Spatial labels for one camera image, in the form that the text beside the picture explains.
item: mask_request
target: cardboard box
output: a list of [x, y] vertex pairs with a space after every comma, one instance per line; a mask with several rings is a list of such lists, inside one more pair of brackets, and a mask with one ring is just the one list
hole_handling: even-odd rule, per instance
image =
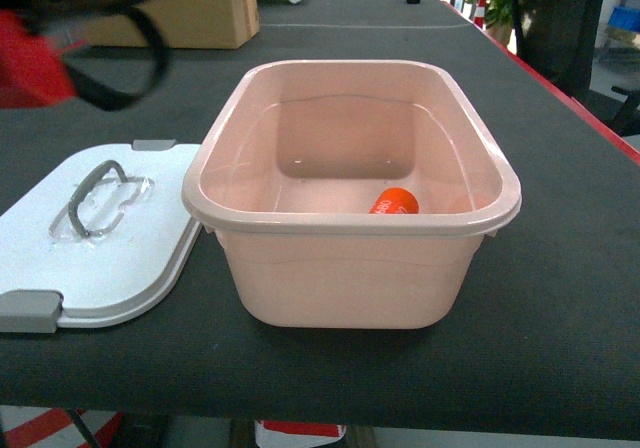
[[[172, 48], [238, 48], [260, 29], [256, 0], [151, 0], [141, 8]], [[146, 46], [122, 16], [92, 20], [85, 28], [94, 46]]]

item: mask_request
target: pink plastic container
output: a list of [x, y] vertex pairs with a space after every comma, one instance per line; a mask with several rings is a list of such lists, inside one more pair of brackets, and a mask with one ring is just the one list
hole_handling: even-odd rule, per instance
[[[413, 193], [416, 215], [368, 211]], [[419, 328], [447, 314], [520, 183], [458, 85], [408, 61], [287, 61], [242, 79], [183, 192], [273, 325]]]

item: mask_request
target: office chair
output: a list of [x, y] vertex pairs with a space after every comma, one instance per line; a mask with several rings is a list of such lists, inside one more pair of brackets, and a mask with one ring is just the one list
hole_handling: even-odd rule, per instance
[[[589, 109], [589, 85], [602, 0], [512, 0], [517, 55]], [[626, 101], [601, 121], [618, 135], [634, 134], [640, 87], [613, 86]]]

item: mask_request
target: black table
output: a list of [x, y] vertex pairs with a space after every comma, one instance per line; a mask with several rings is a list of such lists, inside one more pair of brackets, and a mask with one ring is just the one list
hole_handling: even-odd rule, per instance
[[[520, 177], [520, 215], [484, 242], [452, 311], [414, 331], [263, 324], [203, 232], [143, 316], [0, 335], [0, 403], [640, 439], [636, 163], [438, 0], [271, 0], [260, 14], [239, 50], [176, 52], [166, 83], [131, 110], [0, 112], [0, 212], [84, 148], [200, 142], [258, 64], [394, 58], [453, 75]], [[103, 49], [77, 62], [131, 88], [146, 56]]]

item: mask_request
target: gray handle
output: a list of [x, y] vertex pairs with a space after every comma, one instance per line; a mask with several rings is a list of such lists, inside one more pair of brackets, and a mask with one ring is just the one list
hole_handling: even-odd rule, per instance
[[95, 188], [95, 186], [104, 178], [104, 175], [109, 173], [111, 169], [116, 170], [118, 177], [122, 183], [126, 183], [127, 175], [124, 174], [124, 170], [120, 163], [114, 160], [107, 160], [104, 163], [96, 166], [91, 173], [89, 173], [84, 180], [78, 185], [76, 191], [71, 195], [71, 199], [69, 200], [69, 205], [67, 207], [67, 212], [69, 213], [69, 220], [71, 221], [71, 225], [78, 232], [78, 234], [83, 238], [89, 238], [91, 236], [91, 232], [87, 230], [80, 218], [78, 218], [78, 207], [80, 203], [84, 201], [91, 190]]

